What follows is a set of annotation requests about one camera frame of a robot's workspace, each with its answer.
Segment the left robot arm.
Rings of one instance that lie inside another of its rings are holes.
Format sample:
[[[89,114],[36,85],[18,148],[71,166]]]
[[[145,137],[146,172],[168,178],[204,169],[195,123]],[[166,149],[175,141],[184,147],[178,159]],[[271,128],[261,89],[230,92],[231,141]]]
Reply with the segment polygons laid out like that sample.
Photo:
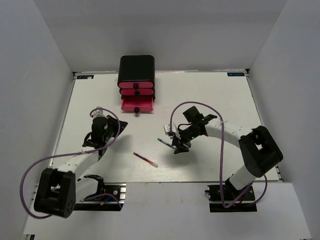
[[[37,212],[67,218],[80,201],[111,197],[103,177],[85,174],[105,154],[107,145],[127,127],[126,121],[110,115],[96,116],[91,131],[85,136],[82,150],[55,168],[46,168],[40,176],[33,202]]]

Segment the blue label sticker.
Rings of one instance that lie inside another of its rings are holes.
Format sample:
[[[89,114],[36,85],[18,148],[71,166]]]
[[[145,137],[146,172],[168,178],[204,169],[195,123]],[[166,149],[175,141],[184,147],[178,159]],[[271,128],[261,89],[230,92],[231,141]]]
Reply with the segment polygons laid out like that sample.
[[[77,80],[88,80],[93,78],[94,78],[94,75],[77,75],[76,76]]]
[[[245,74],[243,72],[227,72],[228,77],[244,77]]]

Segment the red pen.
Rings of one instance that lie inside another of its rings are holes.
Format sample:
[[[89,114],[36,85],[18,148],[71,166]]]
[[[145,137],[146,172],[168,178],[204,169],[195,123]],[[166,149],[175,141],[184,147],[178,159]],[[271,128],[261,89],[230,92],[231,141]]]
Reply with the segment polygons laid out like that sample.
[[[138,154],[138,153],[136,153],[136,152],[133,152],[133,155],[136,156],[136,157],[138,157],[138,158],[140,158],[140,159],[142,159],[143,161],[147,162],[148,164],[152,165],[152,166],[155,167],[155,168],[158,168],[158,167],[159,167],[159,165],[158,165],[157,163],[149,160],[148,158],[146,158],[146,157],[144,157],[144,156],[142,156],[142,155],[140,155],[140,154]]]

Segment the pink drawer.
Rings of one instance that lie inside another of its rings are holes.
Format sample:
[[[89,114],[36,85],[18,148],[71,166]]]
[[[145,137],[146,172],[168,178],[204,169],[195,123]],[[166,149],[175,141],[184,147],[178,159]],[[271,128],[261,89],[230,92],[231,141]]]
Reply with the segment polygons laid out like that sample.
[[[126,113],[151,113],[153,111],[153,97],[151,95],[124,96],[121,110]]]
[[[148,88],[122,89],[120,94],[123,96],[152,96],[154,94],[154,90]]]
[[[120,82],[118,87],[121,89],[151,89],[154,87],[154,84],[150,81],[133,81],[133,82]]]

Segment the right blue label sticker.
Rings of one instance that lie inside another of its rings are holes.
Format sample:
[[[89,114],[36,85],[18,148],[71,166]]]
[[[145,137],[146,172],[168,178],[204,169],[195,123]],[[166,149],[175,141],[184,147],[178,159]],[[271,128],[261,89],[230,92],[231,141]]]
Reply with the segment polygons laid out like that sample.
[[[243,72],[227,72],[228,77],[244,77],[245,74]]]

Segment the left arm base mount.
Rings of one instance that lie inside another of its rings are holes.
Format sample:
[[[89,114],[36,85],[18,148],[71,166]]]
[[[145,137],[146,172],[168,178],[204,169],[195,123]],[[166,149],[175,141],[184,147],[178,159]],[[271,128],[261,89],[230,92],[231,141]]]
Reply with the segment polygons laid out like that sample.
[[[75,211],[119,212],[125,203],[126,183],[105,183],[97,193],[80,200]]]

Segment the left blue label sticker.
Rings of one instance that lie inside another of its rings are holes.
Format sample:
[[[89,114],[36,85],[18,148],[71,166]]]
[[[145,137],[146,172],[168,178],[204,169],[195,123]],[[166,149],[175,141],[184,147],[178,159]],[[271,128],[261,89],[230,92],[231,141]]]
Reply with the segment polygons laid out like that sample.
[[[94,78],[94,75],[77,75],[76,76],[77,80],[88,80],[93,78]]]

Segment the black drawer cabinet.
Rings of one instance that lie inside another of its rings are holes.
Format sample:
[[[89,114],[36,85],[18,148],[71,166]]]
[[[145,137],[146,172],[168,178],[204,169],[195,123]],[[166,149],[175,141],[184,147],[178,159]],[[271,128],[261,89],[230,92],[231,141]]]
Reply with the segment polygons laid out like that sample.
[[[117,86],[121,82],[152,82],[154,87],[149,89],[154,90],[151,96],[155,99],[155,79],[155,58],[152,55],[124,55],[120,58]]]

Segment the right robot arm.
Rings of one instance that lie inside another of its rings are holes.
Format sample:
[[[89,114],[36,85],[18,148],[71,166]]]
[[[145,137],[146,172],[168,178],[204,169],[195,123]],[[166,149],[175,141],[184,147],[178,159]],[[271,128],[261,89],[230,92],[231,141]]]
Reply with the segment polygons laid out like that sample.
[[[220,139],[240,149],[243,166],[224,184],[226,195],[236,200],[254,180],[261,178],[283,160],[283,154],[265,126],[245,128],[227,123],[214,114],[204,116],[195,106],[183,112],[187,123],[182,129],[173,121],[164,126],[166,135],[172,140],[174,153],[186,153],[191,141],[199,136]]]

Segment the green pen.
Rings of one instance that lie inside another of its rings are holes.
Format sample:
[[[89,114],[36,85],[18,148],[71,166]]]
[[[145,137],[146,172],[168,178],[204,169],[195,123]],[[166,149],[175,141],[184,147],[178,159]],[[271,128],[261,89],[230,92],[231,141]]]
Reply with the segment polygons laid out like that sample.
[[[172,146],[170,143],[168,143],[168,142],[166,142],[166,141],[162,140],[161,138],[157,138],[157,140],[158,140],[160,143],[162,143],[162,144],[166,145],[167,147],[169,147],[169,148],[171,148],[171,149],[174,149],[174,148],[175,148],[175,147],[174,147],[174,146]]]

